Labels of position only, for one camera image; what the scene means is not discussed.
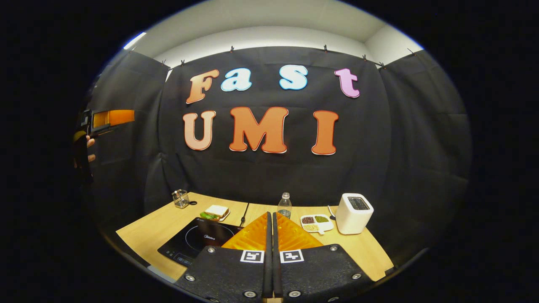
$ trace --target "letter m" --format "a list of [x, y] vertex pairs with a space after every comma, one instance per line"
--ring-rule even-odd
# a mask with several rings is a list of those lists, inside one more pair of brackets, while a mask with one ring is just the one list
[[288, 115], [286, 108], [269, 108], [260, 123], [257, 123], [251, 109], [248, 107], [235, 107], [230, 110], [230, 114], [234, 117], [234, 139], [230, 144], [230, 150], [235, 152], [246, 151], [245, 135], [252, 150], [257, 150], [262, 139], [266, 136], [262, 151], [274, 154], [286, 152], [286, 145], [282, 139], [285, 117]]

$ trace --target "toaster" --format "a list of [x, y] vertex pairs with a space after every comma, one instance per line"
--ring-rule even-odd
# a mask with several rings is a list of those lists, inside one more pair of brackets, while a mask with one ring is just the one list
[[361, 233], [374, 209], [369, 201], [360, 194], [343, 194], [335, 213], [337, 228], [344, 235]]

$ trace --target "finger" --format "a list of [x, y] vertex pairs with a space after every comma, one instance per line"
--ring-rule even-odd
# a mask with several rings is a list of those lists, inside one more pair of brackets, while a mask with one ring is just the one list
[[95, 143], [95, 139], [90, 139], [90, 140], [88, 140], [88, 142], [86, 142], [86, 148], [88, 148], [88, 147], [94, 145], [94, 143]]

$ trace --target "water bottle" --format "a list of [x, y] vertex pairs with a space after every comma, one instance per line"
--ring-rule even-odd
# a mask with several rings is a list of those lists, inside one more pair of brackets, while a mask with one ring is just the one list
[[277, 204], [277, 212], [290, 219], [292, 212], [292, 202], [290, 202], [290, 194], [287, 192], [282, 193], [282, 199]]

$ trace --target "wooden table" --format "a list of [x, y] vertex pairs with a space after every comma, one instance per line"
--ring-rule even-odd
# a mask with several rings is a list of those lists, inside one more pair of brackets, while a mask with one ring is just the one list
[[[212, 204], [226, 206], [230, 209], [230, 214], [223, 220], [223, 223], [231, 225], [241, 223], [241, 217], [247, 207], [245, 202], [204, 196], [194, 192], [189, 193], [189, 200], [197, 201], [198, 204], [180, 209], [175, 207], [173, 202], [170, 202], [116, 231], [120, 238], [139, 256], [175, 280], [181, 277], [187, 267], [163, 256], [157, 249]], [[331, 208], [333, 213], [336, 212], [336, 209], [337, 206]], [[247, 226], [266, 211], [276, 212], [277, 206], [249, 204], [243, 226]], [[301, 226], [301, 216], [314, 214], [329, 216], [329, 211], [326, 206], [293, 206], [290, 219]], [[388, 255], [367, 228], [358, 235], [343, 235], [339, 233], [335, 221], [333, 224], [335, 227], [326, 231], [324, 235], [318, 233], [311, 233], [311, 235], [324, 245], [334, 243], [341, 245], [373, 281], [382, 279], [385, 276], [385, 271], [393, 267]]]

